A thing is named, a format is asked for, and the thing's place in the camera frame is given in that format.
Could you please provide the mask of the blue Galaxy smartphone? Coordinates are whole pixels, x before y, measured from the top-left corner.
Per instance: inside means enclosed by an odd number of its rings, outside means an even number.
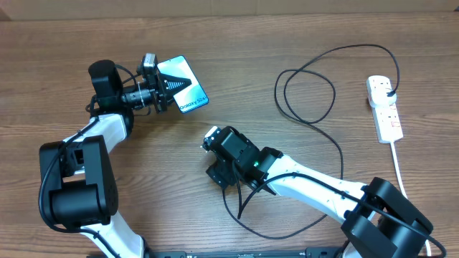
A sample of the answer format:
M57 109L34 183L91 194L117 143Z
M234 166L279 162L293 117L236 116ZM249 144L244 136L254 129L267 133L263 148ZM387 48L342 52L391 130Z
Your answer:
M158 63L161 74L185 77L191 85L174 96L181 113L188 113L209 103L209 98L183 55Z

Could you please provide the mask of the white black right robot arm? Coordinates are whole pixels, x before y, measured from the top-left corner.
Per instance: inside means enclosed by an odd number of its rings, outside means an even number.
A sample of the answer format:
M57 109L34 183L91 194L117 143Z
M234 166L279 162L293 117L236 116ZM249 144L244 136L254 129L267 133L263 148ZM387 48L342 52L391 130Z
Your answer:
M212 127L202 148L216 161L207 174L222 188L247 184L254 194L302 201L341 225L342 257L419 257L431 222L390 182L344 181L307 168L274 149L259 149L235 128Z

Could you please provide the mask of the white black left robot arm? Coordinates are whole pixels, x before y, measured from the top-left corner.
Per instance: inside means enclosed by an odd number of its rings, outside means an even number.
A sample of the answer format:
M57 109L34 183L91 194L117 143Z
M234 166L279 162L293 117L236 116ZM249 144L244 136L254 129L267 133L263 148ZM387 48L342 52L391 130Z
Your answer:
M92 63L89 123L69 138L40 147L38 208L50 229L86 236L107 257L152 257L146 240L118 210L109 154L131 134L135 111L164 113L176 104L187 113L209 98L184 56L159 62L147 53L128 79L120 78L121 70L109 59Z

